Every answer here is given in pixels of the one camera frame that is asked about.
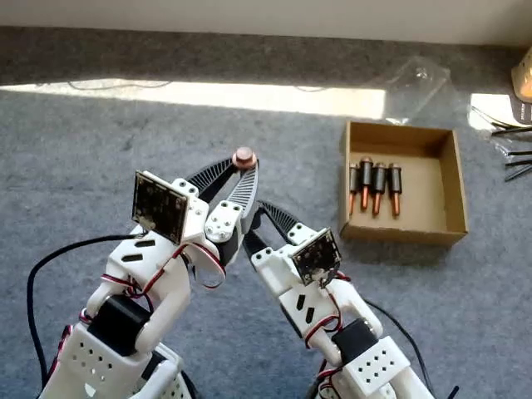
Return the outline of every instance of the white plastic part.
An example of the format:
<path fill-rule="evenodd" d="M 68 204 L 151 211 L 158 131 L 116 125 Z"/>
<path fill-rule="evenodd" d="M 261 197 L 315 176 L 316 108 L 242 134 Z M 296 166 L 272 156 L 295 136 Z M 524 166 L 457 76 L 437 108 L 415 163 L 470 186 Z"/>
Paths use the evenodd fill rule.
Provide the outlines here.
<path fill-rule="evenodd" d="M 373 334 L 379 338 L 383 333 L 382 323 L 375 313 L 367 306 L 362 297 L 358 294 L 353 285 L 347 281 L 334 279 L 328 286 L 330 292 L 336 299 L 341 310 L 349 312 L 357 318 L 362 318 L 368 322 Z"/>
<path fill-rule="evenodd" d="M 328 293 L 320 289 L 316 282 L 307 287 L 300 283 L 295 285 L 279 297 L 279 302 L 303 336 L 320 320 L 337 314 Z"/>
<path fill-rule="evenodd" d="M 143 353 L 123 357 L 78 323 L 66 339 L 41 398 L 85 399 L 86 384 L 99 398 L 128 397 L 150 359 L 151 354 Z"/>
<path fill-rule="evenodd" d="M 292 241 L 292 244 L 295 246 L 299 246 L 303 244 L 308 239 L 311 239 L 313 237 L 316 237 L 323 233 L 327 229 L 321 229 L 318 232 L 310 229 L 309 227 L 305 226 L 303 223 L 297 223 L 295 224 L 289 231 L 288 231 L 288 238 L 290 241 Z"/>
<path fill-rule="evenodd" d="M 140 330 L 135 342 L 135 348 L 139 352 L 153 351 L 172 328 L 174 321 L 190 304 L 189 273 L 180 257 L 170 260 L 165 265 L 165 272 L 155 286 L 159 293 L 165 295 L 160 297 L 159 306 Z"/>
<path fill-rule="evenodd" d="M 407 367 L 392 380 L 392 386 L 397 397 L 415 397 L 420 399 L 434 399 L 420 378 L 411 367 Z"/>
<path fill-rule="evenodd" d="M 353 388 L 369 397 L 409 366 L 393 339 L 385 337 L 344 366 L 342 374 Z"/>
<path fill-rule="evenodd" d="M 288 250 L 287 247 L 282 247 L 277 251 L 268 247 L 251 258 L 255 270 L 275 298 L 286 293 L 292 286 L 301 283 L 301 278 L 295 268 L 289 267 L 287 258 L 284 256 L 285 251 Z"/>
<path fill-rule="evenodd" d="M 168 360 L 159 363 L 146 384 L 131 399 L 158 399 L 174 380 L 177 365 Z"/>
<path fill-rule="evenodd" d="M 183 360 L 166 345 L 160 343 L 157 345 L 157 352 L 166 357 L 169 361 L 172 361 L 176 365 L 177 373 L 173 376 L 173 379 L 167 384 L 165 390 L 158 397 L 159 399 L 192 399 L 189 390 L 186 386 L 185 379 L 181 373 L 183 367 Z M 137 382 L 135 390 L 131 392 L 131 395 L 135 395 L 140 392 L 147 383 L 140 379 Z"/>
<path fill-rule="evenodd" d="M 221 201 L 205 222 L 205 234 L 213 243 L 223 243 L 231 238 L 234 228 L 240 228 L 242 206 L 231 201 Z"/>

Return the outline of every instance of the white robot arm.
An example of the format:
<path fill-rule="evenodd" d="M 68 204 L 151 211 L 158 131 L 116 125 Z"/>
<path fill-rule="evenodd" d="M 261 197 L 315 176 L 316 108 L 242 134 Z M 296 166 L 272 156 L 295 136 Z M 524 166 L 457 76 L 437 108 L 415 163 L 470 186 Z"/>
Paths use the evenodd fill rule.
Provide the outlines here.
<path fill-rule="evenodd" d="M 66 328 L 40 398 L 193 398 L 179 356 L 161 343 L 190 303 L 189 271 L 207 288 L 223 282 L 256 210 L 259 165 L 239 149 L 169 184 L 137 172 L 132 231 L 111 253 L 102 282 Z M 209 212 L 234 174 L 240 180 Z M 135 300 L 145 298 L 149 309 Z"/>
<path fill-rule="evenodd" d="M 324 357 L 308 397 L 432 399 L 401 349 L 391 337 L 382 337 L 381 323 L 338 270 L 340 253 L 331 231 L 314 231 L 275 205 L 259 203 L 244 247 L 296 333 Z M 264 243 L 255 231 L 262 214 L 288 244 L 274 250 Z M 354 320 L 344 325 L 346 313 Z"/>

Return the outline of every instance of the open cardboard box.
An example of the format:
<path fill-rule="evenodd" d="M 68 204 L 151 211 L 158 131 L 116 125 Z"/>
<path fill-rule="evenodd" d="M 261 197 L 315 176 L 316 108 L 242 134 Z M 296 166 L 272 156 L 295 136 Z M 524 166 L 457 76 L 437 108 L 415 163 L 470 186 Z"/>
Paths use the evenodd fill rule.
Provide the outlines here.
<path fill-rule="evenodd" d="M 468 231 L 466 198 L 456 133 L 442 129 L 349 121 L 342 140 L 340 236 L 409 243 L 453 245 Z M 401 214 L 392 216 L 388 191 L 379 215 L 372 215 L 372 197 L 365 212 L 360 194 L 349 216 L 349 164 L 363 156 L 402 168 Z"/>

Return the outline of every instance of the red and white wire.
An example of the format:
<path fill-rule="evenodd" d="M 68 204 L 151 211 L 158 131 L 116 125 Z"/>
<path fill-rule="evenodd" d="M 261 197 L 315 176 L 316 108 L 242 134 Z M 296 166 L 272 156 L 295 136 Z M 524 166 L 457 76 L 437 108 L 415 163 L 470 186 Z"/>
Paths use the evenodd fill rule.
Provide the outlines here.
<path fill-rule="evenodd" d="M 70 337 L 72 334 L 72 326 L 66 326 L 63 329 L 63 334 L 61 335 L 61 340 L 59 341 L 59 344 L 57 345 L 57 355 L 54 357 L 52 365 L 50 366 L 50 371 L 48 372 L 48 375 L 52 375 L 57 368 L 57 362 L 59 361 L 59 355 L 61 354 L 63 348 L 65 347 L 65 342 L 67 341 L 67 338 Z"/>
<path fill-rule="evenodd" d="M 342 311 L 340 307 L 338 306 L 338 303 L 331 293 L 329 293 L 329 297 L 332 300 L 332 303 L 334 304 L 334 307 L 337 310 L 337 314 L 331 314 L 329 316 L 326 316 L 322 320 L 316 323 L 314 327 L 310 329 L 310 331 L 305 335 L 305 346 L 310 347 L 308 345 L 308 341 L 310 341 L 310 338 L 313 337 L 313 335 L 321 328 L 323 327 L 325 329 L 326 333 L 334 333 L 335 331 L 340 331 L 342 329 Z M 327 329 L 325 326 L 327 326 L 332 320 L 336 320 L 337 323 L 333 328 Z"/>
<path fill-rule="evenodd" d="M 219 261 L 219 259 L 216 257 L 216 255 L 210 252 L 209 249 L 207 249 L 205 246 L 201 244 L 197 244 L 197 243 L 183 244 L 177 251 L 175 251 L 174 255 L 172 255 L 172 258 L 177 258 L 183 252 L 183 249 L 185 249 L 185 247 L 188 245 L 197 248 L 205 256 L 207 256 L 207 258 L 211 260 L 213 265 L 218 269 L 220 274 L 223 276 L 222 281 L 220 281 L 218 284 L 215 284 L 215 285 L 201 284 L 201 285 L 203 285 L 205 288 L 208 288 L 208 289 L 216 289 L 217 287 L 219 287 L 225 281 L 225 277 L 226 277 L 225 268 L 222 265 L 222 263 Z"/>

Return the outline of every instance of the gray carpet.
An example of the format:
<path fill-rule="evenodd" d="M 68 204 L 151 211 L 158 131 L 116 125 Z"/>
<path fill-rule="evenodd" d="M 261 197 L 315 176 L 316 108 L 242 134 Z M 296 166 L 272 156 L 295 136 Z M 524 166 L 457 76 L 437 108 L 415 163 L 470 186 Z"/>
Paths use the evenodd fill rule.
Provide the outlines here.
<path fill-rule="evenodd" d="M 510 91 L 506 73 L 519 51 L 35 29 L 0 30 L 0 44 L 2 84 L 150 75 L 356 86 L 399 57 L 422 54 L 450 67 L 452 102 L 436 96 L 413 123 L 458 130 L 470 234 L 452 249 L 341 242 L 342 268 L 418 341 L 439 398 L 455 384 L 459 398 L 528 397 L 531 180 L 503 183 L 499 153 L 466 123 L 473 91 Z M 74 240 L 129 231 L 135 170 L 172 180 L 250 145 L 261 159 L 261 198 L 317 229 L 336 229 L 343 125 L 342 117 L 0 90 L 0 396 L 34 397 L 39 386 L 25 309 L 29 269 Z M 112 249 L 79 249 L 38 276 L 37 326 L 49 361 Z M 382 320 L 419 372 L 406 340 Z M 208 398 L 302 397 L 321 361 L 304 348 L 244 254 L 214 292 L 193 284 L 192 304 L 165 343 Z"/>

